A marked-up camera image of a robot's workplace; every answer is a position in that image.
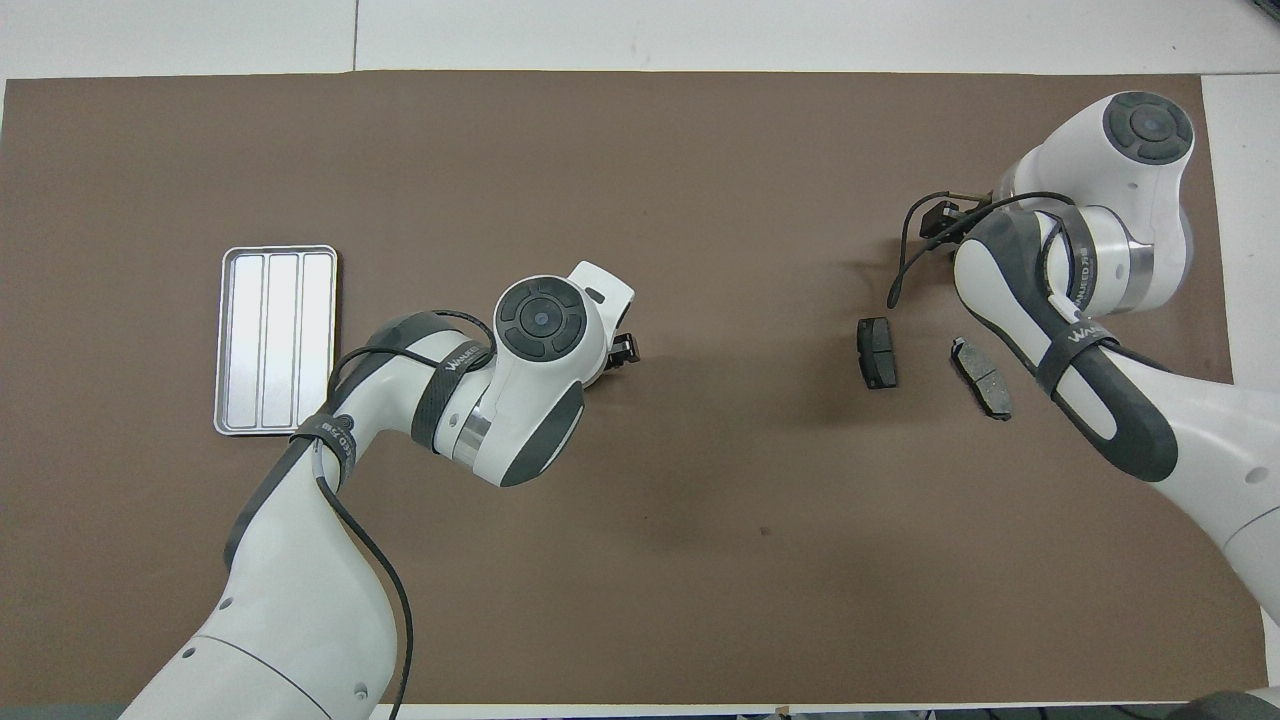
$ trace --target circular control panel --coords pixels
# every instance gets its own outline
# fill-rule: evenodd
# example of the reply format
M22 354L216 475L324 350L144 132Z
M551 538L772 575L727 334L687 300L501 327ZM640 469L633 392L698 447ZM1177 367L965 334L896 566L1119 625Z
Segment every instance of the circular control panel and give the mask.
M1111 146L1144 165L1167 165L1192 149L1192 120L1174 101L1153 92L1121 92L1102 113Z
M582 293L559 278L516 283L498 301L497 333L516 356L549 363L568 355L586 334Z

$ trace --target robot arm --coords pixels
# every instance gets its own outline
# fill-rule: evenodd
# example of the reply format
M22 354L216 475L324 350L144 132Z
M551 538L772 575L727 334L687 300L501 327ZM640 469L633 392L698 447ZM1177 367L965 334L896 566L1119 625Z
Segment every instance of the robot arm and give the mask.
M532 479L568 442L582 388L616 360L632 297L589 263L521 281L498 301L497 356L483 366L488 348L431 313L374 333L366 348L383 350L333 388L237 519L215 610L123 717L369 717L394 670L396 624L317 478L337 492L390 429L492 484Z
M1076 232L1116 232L1089 208ZM1036 375L1112 465L1147 480L1217 543L1272 616L1280 615L1280 395L1184 378L1124 352L1066 295L1046 287L1057 218L1001 209L956 252L961 301Z
M1193 142L1185 113L1164 97L1094 102L993 193L1056 192L1076 205L993 209L956 251L956 290L1093 447L1190 515L1280 618L1280 395L1175 375L1091 319L1160 306L1185 277L1178 195ZM1210 696L1179 716L1276 717L1280 689Z

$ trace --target black control button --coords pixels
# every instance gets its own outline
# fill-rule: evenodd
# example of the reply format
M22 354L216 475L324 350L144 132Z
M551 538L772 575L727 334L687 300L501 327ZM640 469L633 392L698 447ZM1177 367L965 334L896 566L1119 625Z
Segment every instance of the black control button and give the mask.
M1129 114L1120 108L1111 108L1107 113L1107 129L1111 131L1111 137L1121 147L1129 147L1138 142L1138 136L1129 128Z
M502 338L507 341L507 345L516 352L516 355L525 357L526 360L536 360L543 355L547 355L547 348L543 347L543 343L520 332L520 328L509 328L507 332L502 333Z
M534 337L550 337L561 328L561 306L549 297L535 297L520 311L520 327Z
M529 290L529 283L520 283L507 291L507 295L502 297L502 304L498 305L498 319L507 320L508 323L515 320L516 310L520 309L520 304L530 295L532 295L532 291Z
M1187 142L1190 142L1196 137L1196 131L1192 129L1192 119L1183 113L1180 108L1175 108L1174 122L1178 123L1178 137Z
M552 350L556 352L564 352L568 348L577 345L579 337L582 334L582 315L575 313L564 318L564 329L552 338Z
M541 278L538 281L538 292L550 295L564 307L577 307L582 304L582 295L577 288L559 278Z
M1129 117L1129 127L1147 142L1169 140L1178 129L1169 110L1157 105L1139 105Z
M1121 105L1124 108L1137 108L1138 105L1143 104L1143 101L1144 101L1142 99L1143 95L1147 95L1147 94L1146 92L1121 92L1120 95L1116 95L1114 100L1111 100L1111 104L1112 105Z
M1189 146L1180 140L1166 140L1164 142L1144 142L1138 149L1138 156L1144 160L1176 160L1187 152Z

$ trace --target velcro strap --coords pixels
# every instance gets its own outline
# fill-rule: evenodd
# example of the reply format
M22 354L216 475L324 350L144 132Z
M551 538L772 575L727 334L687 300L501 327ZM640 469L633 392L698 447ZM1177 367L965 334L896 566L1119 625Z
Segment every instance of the velcro strap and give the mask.
M1046 213L1062 224L1062 245L1071 259L1071 287L1066 296L1076 307L1084 310L1093 300L1093 291L1098 284L1098 259L1093 249L1093 233L1089 232L1088 223L1080 215L1079 209L1066 208L1061 213Z
M422 391L422 397L417 401L417 409L413 410L413 424L410 428L410 437L413 438L413 442L429 447L431 452L439 455L435 450L435 428L440 424L440 416L444 415L444 409L449 405L453 391L462 382L462 375L471 365L484 360L488 355L489 351L485 346L468 340L454 347L444 356L444 360L440 360L435 372L431 373L431 379L426 383L426 389Z
M338 457L338 487L342 487L351 474L352 465L356 464L356 438L351 434L355 424L351 415L334 418L328 413L316 413L298 425L298 429L289 436L289 442L298 438L323 442Z
M1039 365L1036 366L1036 382L1046 393L1053 395L1059 380L1062 379L1062 373L1071 366L1071 360L1075 360L1075 356L1087 348L1111 337L1115 337L1111 331L1093 320L1085 319L1066 325L1048 343L1048 350L1044 351Z

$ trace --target silver tray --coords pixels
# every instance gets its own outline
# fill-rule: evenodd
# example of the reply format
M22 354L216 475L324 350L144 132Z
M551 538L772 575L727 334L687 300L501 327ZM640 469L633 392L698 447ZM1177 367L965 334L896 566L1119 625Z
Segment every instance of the silver tray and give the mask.
M328 245L223 255L214 428L285 434L324 402L334 360L338 254Z

